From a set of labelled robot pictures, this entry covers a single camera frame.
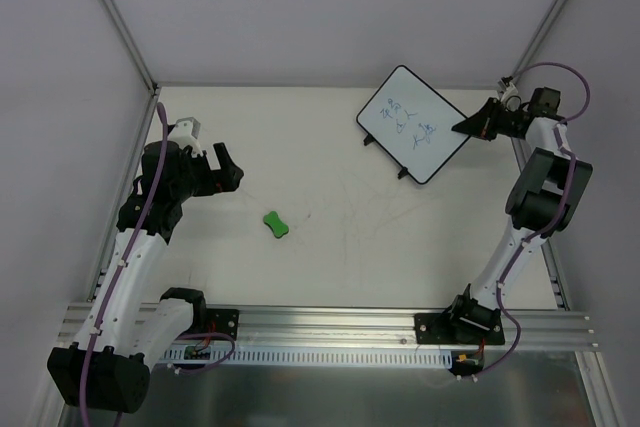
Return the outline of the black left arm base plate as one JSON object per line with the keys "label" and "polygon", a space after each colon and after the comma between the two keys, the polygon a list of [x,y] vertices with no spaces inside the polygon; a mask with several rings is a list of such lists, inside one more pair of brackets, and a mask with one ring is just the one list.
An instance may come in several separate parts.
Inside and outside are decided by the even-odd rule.
{"label": "black left arm base plate", "polygon": [[229,308],[208,308],[205,322],[207,333],[225,334],[237,338],[240,312]]}

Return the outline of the small black-framed whiteboard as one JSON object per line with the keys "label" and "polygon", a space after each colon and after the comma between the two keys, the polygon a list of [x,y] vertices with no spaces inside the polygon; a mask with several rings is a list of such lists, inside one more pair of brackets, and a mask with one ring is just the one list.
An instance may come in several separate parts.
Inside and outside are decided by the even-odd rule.
{"label": "small black-framed whiteboard", "polygon": [[365,142],[379,145],[408,176],[427,184],[470,139],[453,127],[467,119],[405,65],[389,74],[356,115]]}

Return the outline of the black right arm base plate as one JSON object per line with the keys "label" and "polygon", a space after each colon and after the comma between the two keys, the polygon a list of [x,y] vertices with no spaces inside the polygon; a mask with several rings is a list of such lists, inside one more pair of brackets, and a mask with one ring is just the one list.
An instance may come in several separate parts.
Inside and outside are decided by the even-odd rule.
{"label": "black right arm base plate", "polygon": [[473,317],[452,318],[448,313],[416,313],[413,316],[416,342],[419,345],[505,344],[500,315],[494,311],[488,320]]}

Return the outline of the green bone-shaped eraser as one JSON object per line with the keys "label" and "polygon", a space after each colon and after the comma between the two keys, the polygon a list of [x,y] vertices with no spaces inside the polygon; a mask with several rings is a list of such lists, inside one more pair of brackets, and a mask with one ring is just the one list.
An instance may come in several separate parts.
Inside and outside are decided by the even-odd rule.
{"label": "green bone-shaped eraser", "polygon": [[264,215],[263,223],[270,229],[276,239],[281,239],[289,233],[289,226],[276,211],[270,211]]}

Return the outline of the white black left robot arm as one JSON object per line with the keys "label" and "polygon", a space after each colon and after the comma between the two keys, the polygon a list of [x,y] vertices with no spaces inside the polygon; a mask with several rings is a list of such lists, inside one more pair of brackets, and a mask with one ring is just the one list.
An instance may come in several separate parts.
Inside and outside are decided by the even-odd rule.
{"label": "white black left robot arm", "polygon": [[84,410],[134,413],[142,405],[152,369],[181,335],[196,338],[208,326],[203,292],[171,287],[151,318],[136,324],[143,290],[168,250],[192,197],[234,192],[244,176],[222,142],[213,146],[218,168],[194,141],[145,146],[141,173],[118,213],[114,252],[103,284],[68,347],[55,347],[47,369],[64,402]]}

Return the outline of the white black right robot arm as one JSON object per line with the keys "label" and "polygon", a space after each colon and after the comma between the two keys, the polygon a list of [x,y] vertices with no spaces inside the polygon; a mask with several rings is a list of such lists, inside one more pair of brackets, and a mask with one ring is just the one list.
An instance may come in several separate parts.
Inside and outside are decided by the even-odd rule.
{"label": "white black right robot arm", "polygon": [[507,224],[479,276],[433,322],[441,343],[502,345],[505,301],[534,250],[570,223],[593,173],[568,141],[568,121],[557,114],[559,97],[508,109],[497,98],[453,130],[481,140],[499,135],[526,141],[530,156],[505,206]]}

